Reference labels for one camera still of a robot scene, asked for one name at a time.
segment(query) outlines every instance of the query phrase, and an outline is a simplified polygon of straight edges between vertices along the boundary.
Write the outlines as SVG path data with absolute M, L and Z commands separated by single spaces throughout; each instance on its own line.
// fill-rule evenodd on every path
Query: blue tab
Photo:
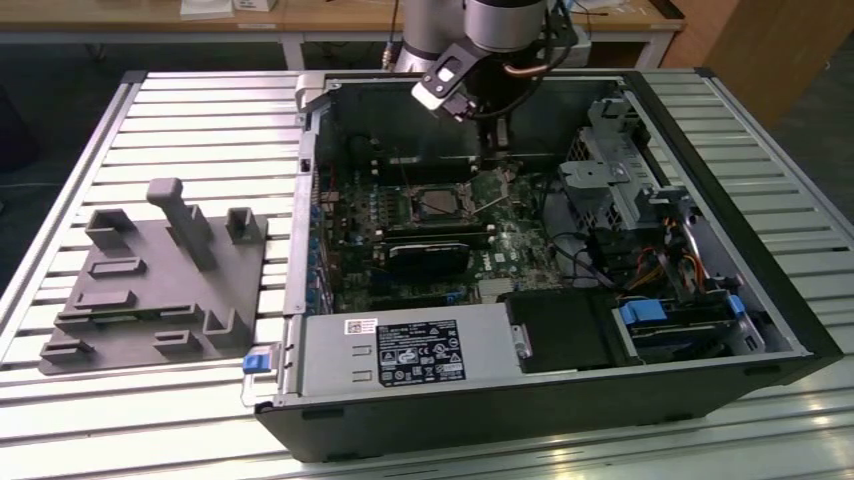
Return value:
M 243 373 L 265 373 L 270 371 L 270 354 L 254 353 L 243 358 Z
M 730 308 L 733 309 L 733 313 L 737 317 L 748 312 L 745 304 L 742 303 L 742 299 L 738 297 L 738 295 L 730 295 L 729 297 L 726 297 L 726 301 L 730 304 Z
M 632 300 L 619 309 L 623 323 L 632 325 L 636 322 L 661 322 L 668 320 L 665 307 L 658 300 Z
M 619 307 L 619 316 L 623 318 L 623 323 L 626 325 L 632 325 L 638 321 L 638 319 L 636 318 L 636 314 L 632 311 L 632 307 L 629 307 L 629 304 Z

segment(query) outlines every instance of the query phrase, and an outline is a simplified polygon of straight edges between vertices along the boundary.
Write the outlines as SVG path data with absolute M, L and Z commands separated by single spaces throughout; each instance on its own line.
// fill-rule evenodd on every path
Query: wooden table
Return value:
M 306 68 L 301 48 L 305 42 L 386 41 L 394 3 L 394 0 L 287 0 L 283 47 L 289 68 Z M 665 18 L 649 0 L 629 0 L 622 7 L 594 12 L 607 15 L 590 16 L 590 23 L 586 15 L 573 15 L 573 22 L 593 31 L 594 50 L 595 44 L 606 42 L 642 44 L 634 66 L 658 67 L 685 22 Z M 395 31 L 402 29 L 403 12 L 398 15 Z
M 237 11 L 234 18 L 180 20 L 180 0 L 3 0 L 0 43 L 278 42 L 289 69 L 306 69 L 305 42 L 385 41 L 394 0 L 279 0 L 271 12 Z M 574 15 L 601 43 L 644 44 L 638 68 L 654 68 L 682 20 L 670 20 L 649 0 Z M 403 13 L 395 24 L 403 28 Z

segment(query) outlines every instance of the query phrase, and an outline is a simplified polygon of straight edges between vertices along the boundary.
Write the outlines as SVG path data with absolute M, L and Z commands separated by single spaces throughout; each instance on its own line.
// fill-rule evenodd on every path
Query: white object on table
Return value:
M 269 12 L 277 5 L 277 0 L 234 0 L 237 10 Z
M 594 10 L 597 8 L 619 7 L 626 3 L 626 0 L 575 0 L 575 3 L 583 7 L 582 10 L 585 8 L 587 10 Z
M 182 0 L 182 20 L 211 20 L 234 16 L 231 0 Z

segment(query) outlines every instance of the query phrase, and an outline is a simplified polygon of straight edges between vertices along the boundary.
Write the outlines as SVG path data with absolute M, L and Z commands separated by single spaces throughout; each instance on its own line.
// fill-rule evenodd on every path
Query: power supply label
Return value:
M 383 387 L 466 379 L 457 320 L 378 325 L 377 347 Z

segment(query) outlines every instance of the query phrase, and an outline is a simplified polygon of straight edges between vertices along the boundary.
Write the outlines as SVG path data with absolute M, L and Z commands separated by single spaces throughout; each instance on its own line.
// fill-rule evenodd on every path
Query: circuit board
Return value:
M 489 284 L 483 281 L 495 279 L 507 280 L 498 284 L 509 291 L 559 287 L 562 274 L 531 211 L 534 197 L 530 179 L 501 168 L 479 172 L 465 183 L 385 186 L 355 172 L 323 206 L 331 214 L 329 244 L 341 267 L 333 276 L 335 311 L 493 302 L 495 296 L 481 290 Z M 437 233 L 446 229 L 454 233 Z M 407 235 L 409 244 L 474 245 L 467 235 L 486 242 L 471 247 L 461 273 L 401 281 L 383 258 L 395 241 L 390 236 L 398 233 Z

